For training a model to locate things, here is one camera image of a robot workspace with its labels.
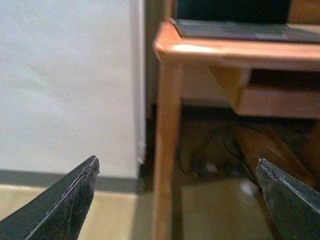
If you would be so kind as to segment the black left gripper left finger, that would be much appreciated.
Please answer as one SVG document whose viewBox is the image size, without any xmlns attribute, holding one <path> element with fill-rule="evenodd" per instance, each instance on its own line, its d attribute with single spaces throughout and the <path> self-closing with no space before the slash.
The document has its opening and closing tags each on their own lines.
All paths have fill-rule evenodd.
<svg viewBox="0 0 320 240">
<path fill-rule="evenodd" d="M 92 204 L 99 160 L 92 155 L 1 220 L 2 240 L 76 240 Z"/>
</svg>

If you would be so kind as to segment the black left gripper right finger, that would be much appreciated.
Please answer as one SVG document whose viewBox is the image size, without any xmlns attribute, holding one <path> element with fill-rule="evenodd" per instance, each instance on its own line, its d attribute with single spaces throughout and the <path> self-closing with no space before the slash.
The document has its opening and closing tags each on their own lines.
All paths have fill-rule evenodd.
<svg viewBox="0 0 320 240">
<path fill-rule="evenodd" d="M 284 240 L 320 238 L 320 193 L 265 158 L 256 175 L 264 201 Z"/>
</svg>

